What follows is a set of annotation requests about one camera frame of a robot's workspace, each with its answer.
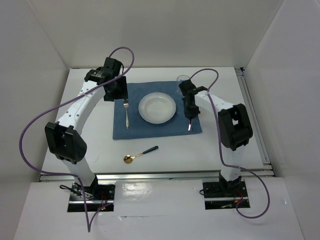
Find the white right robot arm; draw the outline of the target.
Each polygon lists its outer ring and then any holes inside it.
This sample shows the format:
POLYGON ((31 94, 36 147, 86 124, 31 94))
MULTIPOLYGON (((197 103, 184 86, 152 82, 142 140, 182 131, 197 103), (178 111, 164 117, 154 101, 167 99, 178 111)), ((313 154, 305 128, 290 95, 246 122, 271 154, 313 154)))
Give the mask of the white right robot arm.
POLYGON ((199 108, 217 115, 218 147, 223 164, 215 190, 230 197, 240 188, 245 146, 253 137, 247 109, 242 103, 231 104, 207 93, 206 87, 196 87, 190 79, 182 81, 178 87, 183 95, 184 115, 189 120, 188 131, 192 131, 192 121, 200 114, 199 108))

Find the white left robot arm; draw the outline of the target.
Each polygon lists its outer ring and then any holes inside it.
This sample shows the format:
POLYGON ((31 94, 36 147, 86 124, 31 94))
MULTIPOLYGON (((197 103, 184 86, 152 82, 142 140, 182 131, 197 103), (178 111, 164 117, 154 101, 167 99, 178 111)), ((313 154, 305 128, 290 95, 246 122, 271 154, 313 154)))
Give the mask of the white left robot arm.
POLYGON ((44 128, 49 151, 74 175, 76 186, 88 200, 99 197, 102 187, 85 158, 87 144, 81 137, 82 130, 101 99, 110 102, 128 99, 126 77, 107 83, 120 74, 122 67, 120 61, 107 57, 103 66, 91 69, 84 78, 80 98, 55 123, 49 122, 44 128))

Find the silver table knife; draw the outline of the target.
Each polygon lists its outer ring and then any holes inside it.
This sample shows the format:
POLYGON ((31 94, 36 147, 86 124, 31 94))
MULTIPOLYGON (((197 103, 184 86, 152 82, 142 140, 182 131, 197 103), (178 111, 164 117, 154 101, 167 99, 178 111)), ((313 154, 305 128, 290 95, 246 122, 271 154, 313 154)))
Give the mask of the silver table knife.
POLYGON ((189 122, 188 122, 188 131, 189 132, 192 132, 193 130, 193 120, 192 119, 189 119, 189 122))

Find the silver fork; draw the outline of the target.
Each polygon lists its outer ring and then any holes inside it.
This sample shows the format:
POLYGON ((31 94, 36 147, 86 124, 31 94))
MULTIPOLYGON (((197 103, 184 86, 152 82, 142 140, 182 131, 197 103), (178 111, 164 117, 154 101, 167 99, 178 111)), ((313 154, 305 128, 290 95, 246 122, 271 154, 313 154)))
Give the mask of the silver fork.
POLYGON ((130 128, 130 121, 129 121, 129 115, 128 115, 128 108, 129 108, 129 101, 127 99, 124 100, 123 106, 125 108, 125 125, 126 128, 130 128))

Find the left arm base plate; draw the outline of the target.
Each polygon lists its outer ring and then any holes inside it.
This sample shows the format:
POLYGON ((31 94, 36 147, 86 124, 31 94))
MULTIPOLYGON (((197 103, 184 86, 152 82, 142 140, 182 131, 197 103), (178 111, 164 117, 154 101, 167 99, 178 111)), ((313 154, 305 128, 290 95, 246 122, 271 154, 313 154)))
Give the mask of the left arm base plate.
POLYGON ((60 189, 69 190, 69 201, 67 212, 68 213, 81 213, 85 212, 84 196, 87 203, 88 212, 96 212, 98 208, 102 208, 101 212, 113 212, 114 211, 114 199, 115 199, 115 184, 102 184, 99 185, 98 191, 95 194, 86 192, 83 196, 81 188, 78 184, 73 183, 72 187, 60 185, 60 189))

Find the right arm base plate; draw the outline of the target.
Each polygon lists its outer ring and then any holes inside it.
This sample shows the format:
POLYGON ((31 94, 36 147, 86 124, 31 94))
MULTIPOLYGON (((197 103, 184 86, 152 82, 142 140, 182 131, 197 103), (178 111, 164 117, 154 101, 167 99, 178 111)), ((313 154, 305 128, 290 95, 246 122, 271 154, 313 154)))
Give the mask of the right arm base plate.
POLYGON ((244 181, 236 188, 223 192, 218 182, 203 182, 199 194, 204 197, 206 210, 226 210, 238 208, 250 208, 247 186, 244 181))

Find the clear drinking glass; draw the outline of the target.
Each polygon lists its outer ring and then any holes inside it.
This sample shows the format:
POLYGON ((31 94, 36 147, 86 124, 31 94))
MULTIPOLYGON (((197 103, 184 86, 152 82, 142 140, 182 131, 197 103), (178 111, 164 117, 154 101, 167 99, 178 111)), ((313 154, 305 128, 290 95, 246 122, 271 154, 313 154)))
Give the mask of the clear drinking glass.
POLYGON ((192 82, 188 75, 179 75, 176 79, 177 92, 185 96, 186 93, 192 88, 192 82))

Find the white round plate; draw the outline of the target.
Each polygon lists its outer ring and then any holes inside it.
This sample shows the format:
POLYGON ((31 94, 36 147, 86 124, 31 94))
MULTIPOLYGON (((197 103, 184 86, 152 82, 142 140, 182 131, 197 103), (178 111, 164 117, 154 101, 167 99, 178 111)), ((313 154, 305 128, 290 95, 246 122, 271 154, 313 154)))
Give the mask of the white round plate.
POLYGON ((162 92, 145 95, 138 104, 138 112, 142 119, 150 124, 163 124, 176 113, 177 105, 174 99, 162 92))

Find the blue cloth napkin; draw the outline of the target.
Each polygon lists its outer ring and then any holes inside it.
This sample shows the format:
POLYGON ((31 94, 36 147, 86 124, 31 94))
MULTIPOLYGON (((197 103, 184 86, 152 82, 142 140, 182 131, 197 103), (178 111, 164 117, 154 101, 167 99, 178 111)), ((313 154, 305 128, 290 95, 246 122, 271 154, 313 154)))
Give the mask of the blue cloth napkin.
POLYGON ((175 81, 152 81, 129 83, 128 119, 122 100, 114 102, 114 140, 134 140, 200 134, 199 118, 192 120, 192 131, 188 131, 189 120, 185 117, 183 96, 177 91, 175 81))

